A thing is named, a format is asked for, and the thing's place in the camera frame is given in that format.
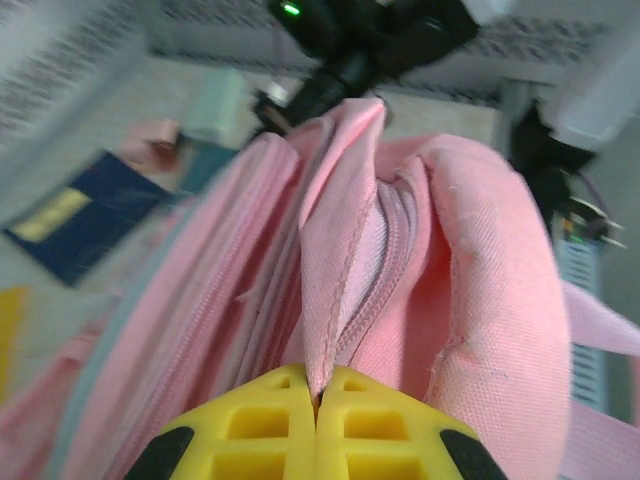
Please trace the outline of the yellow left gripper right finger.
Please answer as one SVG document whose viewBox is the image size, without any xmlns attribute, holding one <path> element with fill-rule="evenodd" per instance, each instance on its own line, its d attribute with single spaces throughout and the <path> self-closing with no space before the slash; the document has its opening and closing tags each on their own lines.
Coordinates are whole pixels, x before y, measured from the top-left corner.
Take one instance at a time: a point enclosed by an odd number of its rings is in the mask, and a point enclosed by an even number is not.
<svg viewBox="0 0 640 480">
<path fill-rule="evenodd" d="M 325 388 L 316 423 L 317 479 L 504 479 L 465 423 L 347 367 Z"/>
</svg>

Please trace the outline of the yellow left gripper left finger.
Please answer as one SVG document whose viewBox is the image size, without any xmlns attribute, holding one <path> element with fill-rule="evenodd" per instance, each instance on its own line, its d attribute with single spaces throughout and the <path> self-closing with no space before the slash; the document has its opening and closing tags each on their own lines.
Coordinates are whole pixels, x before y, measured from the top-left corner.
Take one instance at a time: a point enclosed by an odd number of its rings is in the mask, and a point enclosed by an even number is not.
<svg viewBox="0 0 640 480">
<path fill-rule="evenodd" d="M 316 411 L 301 364 L 170 421 L 126 479 L 314 479 Z"/>
</svg>

